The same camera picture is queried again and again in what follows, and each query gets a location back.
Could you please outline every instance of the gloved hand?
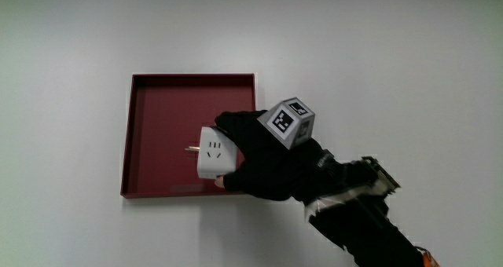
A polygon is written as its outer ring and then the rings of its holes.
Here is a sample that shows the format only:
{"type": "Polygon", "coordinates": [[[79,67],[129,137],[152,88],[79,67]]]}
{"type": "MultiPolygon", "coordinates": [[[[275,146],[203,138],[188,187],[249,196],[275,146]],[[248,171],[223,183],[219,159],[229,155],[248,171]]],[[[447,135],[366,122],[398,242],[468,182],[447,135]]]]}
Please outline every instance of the gloved hand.
{"type": "Polygon", "coordinates": [[[215,119],[217,128],[234,141],[245,158],[236,171],[215,184],[263,199],[293,196],[304,203],[311,201],[328,189],[327,184],[334,183],[314,168],[323,153],[321,146],[310,139],[289,151],[257,120],[265,112],[223,112],[215,119]]]}

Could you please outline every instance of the metal pin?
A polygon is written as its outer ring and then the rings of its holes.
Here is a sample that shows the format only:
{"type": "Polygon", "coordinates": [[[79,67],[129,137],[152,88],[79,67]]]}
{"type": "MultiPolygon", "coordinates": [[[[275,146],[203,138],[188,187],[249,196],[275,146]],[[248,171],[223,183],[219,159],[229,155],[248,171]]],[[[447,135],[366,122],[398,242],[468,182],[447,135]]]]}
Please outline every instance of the metal pin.
{"type": "Polygon", "coordinates": [[[185,149],[186,151],[192,151],[192,152],[198,152],[200,150],[199,147],[197,146],[189,146],[188,148],[185,149]]]}

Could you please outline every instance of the marker cube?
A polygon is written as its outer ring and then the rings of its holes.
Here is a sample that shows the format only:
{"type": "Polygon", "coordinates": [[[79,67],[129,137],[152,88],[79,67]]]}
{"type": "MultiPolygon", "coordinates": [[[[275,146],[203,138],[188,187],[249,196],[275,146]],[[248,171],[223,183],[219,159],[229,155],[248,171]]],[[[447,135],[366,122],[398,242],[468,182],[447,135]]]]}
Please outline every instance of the marker cube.
{"type": "Polygon", "coordinates": [[[258,120],[287,149],[302,144],[313,133],[315,114],[299,98],[282,101],[258,120]]]}

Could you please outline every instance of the red tray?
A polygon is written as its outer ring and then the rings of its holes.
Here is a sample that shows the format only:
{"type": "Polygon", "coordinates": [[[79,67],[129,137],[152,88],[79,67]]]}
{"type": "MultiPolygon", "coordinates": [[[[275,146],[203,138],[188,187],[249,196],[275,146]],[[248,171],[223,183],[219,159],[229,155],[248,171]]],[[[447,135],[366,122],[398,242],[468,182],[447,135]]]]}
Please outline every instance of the red tray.
{"type": "Polygon", "coordinates": [[[185,148],[222,112],[254,110],[253,74],[133,75],[121,196],[229,194],[199,179],[197,153],[185,148]]]}

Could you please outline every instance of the white power strip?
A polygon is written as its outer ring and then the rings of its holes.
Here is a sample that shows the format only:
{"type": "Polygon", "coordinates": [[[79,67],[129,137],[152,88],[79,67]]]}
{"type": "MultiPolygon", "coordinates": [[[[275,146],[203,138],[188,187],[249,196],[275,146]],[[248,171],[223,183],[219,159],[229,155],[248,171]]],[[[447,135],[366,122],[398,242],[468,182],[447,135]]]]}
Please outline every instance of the white power strip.
{"type": "Polygon", "coordinates": [[[201,129],[197,174],[200,178],[216,179],[237,168],[237,146],[220,131],[204,126],[201,129]]]}

